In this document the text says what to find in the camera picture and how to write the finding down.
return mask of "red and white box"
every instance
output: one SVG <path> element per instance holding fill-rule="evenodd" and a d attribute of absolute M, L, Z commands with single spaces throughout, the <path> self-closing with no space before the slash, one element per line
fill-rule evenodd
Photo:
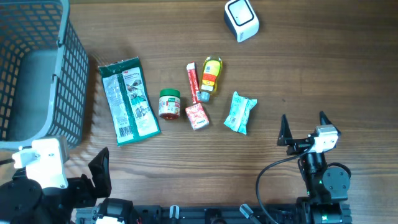
<path fill-rule="evenodd" d="M 209 119 L 200 103 L 185 108 L 185 112 L 187 112 L 189 121 L 194 130 L 209 125 Z"/>
<path fill-rule="evenodd" d="M 195 68 L 195 62 L 191 62 L 187 65 L 187 72 L 189 84 L 191 86 L 192 102 L 193 104 L 201 103 L 201 100 L 199 100 L 200 90 L 198 85 L 198 76 Z"/>

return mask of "wooden tabletop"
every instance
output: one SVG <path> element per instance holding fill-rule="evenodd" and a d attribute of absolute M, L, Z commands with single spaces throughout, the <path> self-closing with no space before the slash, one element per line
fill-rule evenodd
<path fill-rule="evenodd" d="M 398 4 L 392 1 L 252 1 L 260 20 L 253 38 L 237 43 L 223 20 L 225 1 L 77 4 L 70 19 L 90 56 L 83 141 L 65 164 L 68 177 L 91 176 L 88 163 L 110 151 L 114 198 L 135 205 L 257 204 L 260 170 L 286 158 L 277 147 L 280 117 L 304 138 L 323 110 L 342 131 L 328 162 L 353 173 L 348 191 L 354 223 L 398 219 Z M 159 92 L 176 88 L 192 105 L 185 67 L 210 54 L 224 62 L 217 97 L 204 107 L 210 127 L 193 131 L 185 114 L 158 117 Z M 116 146 L 99 65 L 141 58 L 162 134 Z M 248 135 L 225 121 L 234 91 L 257 99 Z M 2 158 L 9 157 L 2 152 Z M 2 166 L 2 181 L 12 165 Z M 261 181 L 263 201 L 306 196 L 297 163 L 283 163 Z"/>

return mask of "jar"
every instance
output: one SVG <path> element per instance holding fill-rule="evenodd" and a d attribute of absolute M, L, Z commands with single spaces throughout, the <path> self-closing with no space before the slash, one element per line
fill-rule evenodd
<path fill-rule="evenodd" d="M 160 91 L 159 116 L 163 119 L 177 119 L 180 116 L 180 92 L 174 89 Z"/>

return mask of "gray basket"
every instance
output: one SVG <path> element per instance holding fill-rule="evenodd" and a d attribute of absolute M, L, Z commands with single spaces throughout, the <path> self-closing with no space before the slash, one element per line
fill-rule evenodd
<path fill-rule="evenodd" d="M 88 57 L 69 20 L 68 0 L 0 1 L 0 43 L 0 149 L 54 135 L 76 147 Z"/>

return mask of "basket bottom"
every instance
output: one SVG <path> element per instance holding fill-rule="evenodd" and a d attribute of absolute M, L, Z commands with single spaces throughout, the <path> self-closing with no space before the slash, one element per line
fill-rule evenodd
<path fill-rule="evenodd" d="M 56 49 L 36 50 L 21 60 L 7 141 L 29 139 L 43 128 L 56 60 Z"/>

